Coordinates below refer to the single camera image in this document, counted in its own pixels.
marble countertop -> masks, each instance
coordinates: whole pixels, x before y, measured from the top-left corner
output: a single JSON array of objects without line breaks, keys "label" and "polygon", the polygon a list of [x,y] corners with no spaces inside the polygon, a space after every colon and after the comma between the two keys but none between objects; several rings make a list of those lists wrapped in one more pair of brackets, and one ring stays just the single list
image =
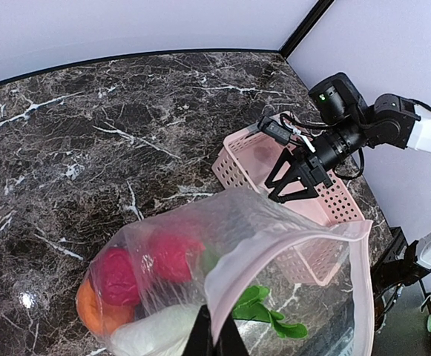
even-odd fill
[{"label": "marble countertop", "polygon": [[[141,56],[1,86],[0,355],[107,355],[75,310],[88,263],[124,224],[221,191],[211,165],[223,138],[284,110],[318,119],[273,53]],[[364,179],[349,190],[374,220],[373,263],[392,237]],[[309,295],[282,290],[272,307],[285,314],[286,300]],[[252,355],[301,345],[264,330],[244,338]]]}]

orange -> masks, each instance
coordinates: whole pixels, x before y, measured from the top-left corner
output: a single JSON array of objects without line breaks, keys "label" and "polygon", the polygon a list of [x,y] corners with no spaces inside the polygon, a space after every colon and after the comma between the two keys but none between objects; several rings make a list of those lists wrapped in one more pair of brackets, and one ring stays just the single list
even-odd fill
[{"label": "orange", "polygon": [[95,335],[110,335],[134,318],[131,306],[110,306],[96,297],[87,278],[76,293],[76,310],[85,326]]}]

perforated basket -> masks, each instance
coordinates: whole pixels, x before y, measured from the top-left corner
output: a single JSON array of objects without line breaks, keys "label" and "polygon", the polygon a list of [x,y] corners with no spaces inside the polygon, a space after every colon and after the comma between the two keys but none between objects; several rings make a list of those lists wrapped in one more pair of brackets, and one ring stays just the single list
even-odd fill
[{"label": "perforated basket", "polygon": [[[248,126],[223,141],[224,148],[212,166],[225,189],[247,187],[262,193],[269,191],[264,181],[280,156],[283,146],[258,131],[256,125]],[[329,226],[335,223],[364,220],[347,187],[331,171],[334,185],[318,186],[319,197],[286,202],[284,206],[315,222]],[[300,182],[288,185],[284,194],[303,189]],[[285,250],[276,258],[284,276],[292,283],[325,286],[334,277],[345,260],[347,251],[335,241],[304,244]]]}]

plastic bag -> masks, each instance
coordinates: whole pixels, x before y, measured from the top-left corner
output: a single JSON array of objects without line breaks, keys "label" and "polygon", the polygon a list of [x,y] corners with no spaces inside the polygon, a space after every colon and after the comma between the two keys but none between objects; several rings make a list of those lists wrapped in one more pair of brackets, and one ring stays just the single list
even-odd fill
[{"label": "plastic bag", "polygon": [[[329,246],[338,249],[340,264],[351,252],[350,298],[363,305],[349,325],[355,327],[355,355],[368,355],[370,226],[361,221],[325,228],[253,191],[228,189],[121,228],[92,261],[77,294],[77,310],[116,356],[181,355],[201,305],[208,304],[216,341],[242,293],[280,252],[296,248],[312,254],[319,242],[334,241],[337,245]],[[287,282],[283,273],[278,268],[265,283]]]}]

red fruit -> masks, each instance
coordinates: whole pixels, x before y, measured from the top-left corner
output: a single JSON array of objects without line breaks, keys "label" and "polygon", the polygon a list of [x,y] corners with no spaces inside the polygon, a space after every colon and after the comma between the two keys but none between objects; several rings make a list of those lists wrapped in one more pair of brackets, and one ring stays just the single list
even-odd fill
[{"label": "red fruit", "polygon": [[130,255],[125,249],[118,247],[109,248],[96,261],[92,268],[92,280],[104,302],[112,306],[139,304],[141,292],[151,286],[141,261],[139,255]]},{"label": "red fruit", "polygon": [[170,282],[184,283],[192,279],[187,255],[197,255],[205,247],[193,238],[162,232],[152,237],[150,249],[154,272]]}]

